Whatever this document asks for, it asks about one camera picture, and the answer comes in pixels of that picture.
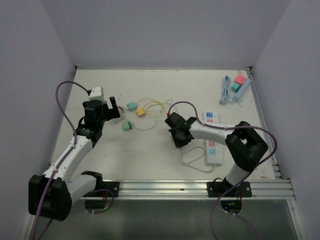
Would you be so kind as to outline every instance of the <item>white wall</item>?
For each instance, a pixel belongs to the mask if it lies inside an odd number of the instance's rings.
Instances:
[[[48,166],[60,129],[56,86],[74,68],[40,0],[2,1],[0,23],[0,239],[16,240],[28,181]],[[61,89],[64,104],[69,91]]]
[[[42,0],[85,68],[253,66],[290,0]]]
[[[292,0],[253,68],[277,160],[309,239],[320,239],[320,1]]]

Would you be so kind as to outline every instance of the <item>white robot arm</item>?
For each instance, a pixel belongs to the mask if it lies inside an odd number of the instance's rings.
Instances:
[[[63,221],[69,214],[72,204],[93,190],[103,188],[103,178],[100,173],[85,171],[76,180],[70,182],[72,175],[84,157],[93,149],[102,136],[105,121],[119,118],[120,113],[114,97],[110,97],[112,108],[109,109],[104,98],[103,88],[98,86],[88,91],[89,101],[82,103],[85,116],[79,121],[75,136],[57,161],[43,175],[33,175],[29,181],[29,213],[35,215],[41,195],[53,171],[50,189],[46,193],[40,216]],[[57,165],[68,151],[64,161]]]
[[[249,126],[247,122],[238,125],[222,125],[206,122],[211,128],[202,125],[195,117],[185,120],[173,112],[165,122],[170,127],[170,132],[177,148],[187,145],[193,139],[213,141],[229,148],[234,159],[234,165],[223,180],[223,188],[228,189],[239,183],[245,176],[252,172],[261,158],[268,150],[266,142],[252,128],[227,130],[234,127]]]

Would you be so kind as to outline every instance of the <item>thin wire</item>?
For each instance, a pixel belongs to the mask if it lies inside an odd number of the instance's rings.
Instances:
[[[124,119],[125,119],[127,122],[133,123],[133,121],[130,121],[130,120],[125,116],[125,111],[123,111],[123,117],[124,117]],[[137,129],[137,130],[139,130],[139,131],[148,131],[148,130],[153,129],[153,128],[157,125],[157,123],[158,123],[158,117],[156,117],[155,123],[154,123],[154,125],[153,125],[152,127],[143,129],[143,128],[138,128],[138,127],[136,127],[134,124],[132,124],[132,127],[135,128],[135,129]]]
[[[169,106],[172,105],[172,103],[167,103],[167,102],[169,102],[169,101],[172,101],[172,98],[168,99],[167,101],[161,102],[161,104],[164,105],[164,106],[163,106],[161,109],[155,110],[155,111],[160,111],[160,114],[157,114],[157,115],[148,114],[148,115],[153,116],[153,117],[161,117],[161,116],[163,115],[163,113],[166,112],[166,106],[165,106],[165,104],[167,104],[167,105],[169,105]],[[150,105],[150,106],[153,107],[153,106],[157,106],[157,105],[159,105],[159,103],[153,104],[153,105]]]
[[[110,205],[108,206],[108,207],[105,207],[103,210],[100,210],[100,211],[90,211],[90,210],[87,210],[89,213],[91,213],[91,214],[102,214],[102,213],[104,213],[105,211],[107,211],[107,210],[109,210],[111,207],[112,207],[112,205],[114,204],[114,201],[115,201],[115,195],[114,195],[114,193],[112,192],[112,191],[110,191],[110,190],[108,190],[108,189],[98,189],[98,190],[94,190],[94,191],[91,191],[91,192],[89,192],[88,194],[95,194],[95,193],[100,193],[100,192],[107,192],[108,194],[110,194],[111,195],[111,197],[112,197],[112,200],[111,200],[111,203],[110,203]]]
[[[183,156],[184,156],[185,154],[190,153],[191,151],[193,151],[193,150],[195,150],[195,149],[201,149],[201,150],[203,151],[202,155],[199,156],[199,157],[197,157],[196,159],[193,159],[193,160],[190,161],[190,162],[185,162],[185,161],[183,160]],[[190,149],[190,150],[188,150],[188,151],[186,151],[186,152],[182,152],[182,149],[179,149],[179,151],[180,151],[179,161],[180,161],[180,163],[181,163],[182,165],[184,165],[184,166],[187,166],[187,167],[189,167],[189,168],[198,170],[198,171],[203,172],[203,173],[206,173],[206,174],[211,173],[211,172],[212,172],[213,170],[215,170],[215,168],[216,168],[216,166],[213,166],[210,170],[202,170],[202,169],[200,169],[200,168],[197,168],[197,167],[195,167],[195,166],[190,165],[191,163],[194,163],[195,161],[201,159],[201,158],[206,154],[206,149],[205,149],[203,146],[196,146],[196,147],[194,147],[194,148],[192,148],[192,149]]]
[[[141,98],[141,99],[138,100],[136,103],[139,104],[139,102],[141,102],[141,101],[144,100],[144,99],[151,100],[151,101],[147,102],[147,103],[142,107],[147,115],[151,115],[151,116],[157,117],[157,116],[158,116],[158,114],[157,114],[158,111],[160,111],[160,112],[161,112],[161,111],[163,111],[163,112],[166,111],[166,106],[164,105],[164,103],[162,103],[162,102],[160,102],[160,101],[158,101],[158,100],[155,100],[154,98],[151,98],[151,97]],[[155,112],[155,115],[150,114],[150,113],[149,113],[150,111],[148,111],[148,107],[146,108],[146,106],[149,105],[149,104],[151,104],[151,103],[157,103],[157,104],[154,104],[154,106],[156,106],[156,105],[161,105],[161,109],[156,109],[156,110],[153,111],[153,112]]]
[[[221,92],[221,104],[226,104],[227,102],[234,102],[233,100],[229,100],[229,85],[230,85],[231,79],[229,76],[225,76],[222,81],[222,92]]]
[[[261,164],[263,164],[265,161],[267,161],[269,158],[271,158],[271,156],[272,156],[273,154],[275,154],[275,152],[277,151],[278,142],[277,142],[276,137],[275,137],[271,132],[269,132],[268,130],[266,130],[266,129],[262,128],[262,127],[259,127],[259,126],[234,126],[234,127],[226,127],[226,128],[225,128],[225,127],[220,127],[220,126],[205,124],[205,123],[203,123],[203,122],[200,121],[199,116],[198,116],[198,111],[197,111],[195,105],[193,105],[191,102],[188,102],[188,101],[177,101],[177,102],[175,102],[175,103],[172,104],[172,106],[169,108],[168,114],[170,114],[170,110],[172,109],[172,107],[173,107],[174,105],[177,105],[177,104],[189,104],[189,105],[191,105],[191,106],[193,107],[193,109],[194,109],[196,120],[197,120],[201,125],[203,125],[203,126],[205,126],[205,127],[208,127],[208,128],[225,130],[225,131],[227,131],[227,130],[236,130],[236,129],[258,129],[258,130],[261,130],[261,131],[269,134],[269,136],[270,136],[270,137],[272,138],[272,140],[273,140],[273,144],[274,144],[273,150],[272,150],[272,152],[271,152],[268,156],[266,156],[263,160],[261,160],[261,161],[257,164],[257,166],[260,166]],[[214,203],[214,205],[213,205],[213,207],[212,207],[212,209],[211,209],[211,212],[210,212],[210,227],[211,227],[211,232],[212,232],[212,234],[213,234],[213,236],[214,236],[214,238],[215,238],[216,240],[218,240],[218,236],[217,236],[217,234],[215,233],[214,226],[213,226],[213,215],[214,215],[214,211],[215,211],[215,209],[216,209],[216,207],[217,207],[217,205],[218,205],[218,202],[220,201],[221,198],[223,198],[225,195],[227,195],[227,194],[230,193],[232,190],[234,190],[238,185],[242,184],[242,183],[250,176],[251,173],[252,173],[252,172],[249,172],[249,173],[248,173],[243,179],[241,179],[237,184],[235,184],[233,187],[229,188],[227,191],[225,191],[224,193],[222,193],[222,194],[218,197],[218,199],[215,201],[215,203]],[[253,225],[251,225],[251,226],[252,226],[252,228],[253,228],[256,236],[257,236],[257,239],[259,240],[259,239],[260,239],[260,236],[259,236],[256,228],[255,228]]]
[[[42,237],[45,235],[45,232],[48,230],[49,226],[51,225],[51,223],[53,222],[53,219],[50,219],[49,222],[46,224],[44,230],[42,231],[42,233],[40,234],[38,240],[41,240]]]
[[[102,200],[104,201],[104,208],[107,206],[107,197],[108,197],[108,193],[107,192],[105,192],[105,194],[102,194]],[[98,209],[100,206],[99,205],[86,205],[86,204],[84,204],[84,208],[86,209],[86,210],[88,210],[88,209]]]
[[[254,233],[255,233],[256,239],[258,239],[258,240],[260,239],[260,236],[259,236],[259,234],[258,234],[255,226],[254,226],[251,222],[249,222],[245,217],[243,217],[243,216],[241,216],[241,215],[239,215],[239,214],[235,214],[235,215],[234,215],[232,212],[229,212],[229,211],[227,211],[227,213],[230,214],[230,215],[232,215],[233,217],[237,217],[238,219],[241,219],[241,220],[245,221],[247,224],[249,224],[250,227],[253,229],[253,231],[254,231]]]
[[[58,171],[60,165],[63,163],[63,161],[67,158],[67,156],[72,152],[72,150],[74,149],[74,146],[76,146],[77,144],[77,133],[76,133],[76,129],[74,127],[74,125],[72,124],[71,120],[68,118],[67,114],[65,113],[64,109],[62,108],[61,104],[60,104],[60,101],[59,101],[59,88],[63,85],[63,84],[75,84],[77,86],[79,86],[80,88],[82,88],[83,90],[85,90],[86,92],[88,92],[88,90],[83,87],[82,85],[80,85],[79,83],[77,82],[74,82],[74,81],[63,81],[61,82],[55,89],[55,101],[56,101],[56,104],[58,105],[58,108],[60,109],[62,115],[65,117],[65,119],[67,120],[67,122],[70,124],[71,128],[72,128],[72,131],[73,131],[73,136],[74,136],[74,139],[73,139],[73,146],[65,153],[65,155],[61,158],[61,160],[58,162],[58,164],[56,165],[55,167],[55,170],[52,171],[52,174],[47,182],[47,184],[45,185],[45,188],[43,190],[43,193],[41,195],[41,198],[40,198],[40,201],[39,201],[39,205],[38,205],[38,208],[36,210],[36,214],[35,214],[35,218],[34,218],[34,224],[33,224],[33,230],[32,230],[32,237],[31,239],[32,240],[35,240],[36,239],[36,233],[37,233],[37,227],[38,227],[38,222],[39,222],[39,218],[40,218],[40,212],[41,212],[41,208],[42,208],[42,205],[44,203],[44,200],[45,200],[45,197],[46,197],[46,194],[48,192],[48,189],[50,187],[50,184],[56,174],[56,172]]]

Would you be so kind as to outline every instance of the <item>yellow wire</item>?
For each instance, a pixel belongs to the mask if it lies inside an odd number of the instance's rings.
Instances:
[[[155,109],[154,111],[148,110],[151,107],[151,105],[149,105],[149,104],[152,104],[152,103],[156,103],[156,104],[153,104],[152,107],[157,106],[157,105],[161,105],[161,109]],[[166,106],[163,103],[158,102],[158,101],[150,101],[150,102],[146,103],[142,108],[144,109],[146,114],[151,115],[151,116],[158,116],[158,114],[150,114],[150,112],[154,113],[154,112],[159,112],[159,111],[161,112],[162,110],[166,111]]]
[[[140,101],[142,101],[142,100],[147,100],[147,99],[148,99],[148,100],[151,100],[151,101],[150,101],[150,102],[147,102],[147,103],[142,107],[142,108],[144,109],[144,111],[145,111],[146,114],[148,114],[148,115],[150,115],[150,116],[154,116],[154,117],[159,117],[159,116],[161,116],[162,113],[160,113],[160,114],[152,114],[152,113],[154,113],[154,112],[159,112],[159,111],[166,112],[166,106],[165,106],[162,102],[157,101],[157,100],[155,100],[155,99],[152,98],[152,97],[144,97],[144,98],[141,98],[141,99],[138,100],[136,103],[139,104]],[[154,104],[153,106],[161,105],[161,109],[148,110],[150,107],[148,106],[148,107],[146,108],[146,106],[149,105],[149,104],[151,104],[151,103],[156,103],[156,104]]]

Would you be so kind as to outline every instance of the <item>green connector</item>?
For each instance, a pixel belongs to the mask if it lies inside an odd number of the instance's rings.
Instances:
[[[132,129],[132,124],[131,124],[131,122],[130,122],[130,121],[123,122],[123,123],[122,123],[122,129],[123,129],[124,131],[129,131],[129,130],[131,130],[131,129]]]

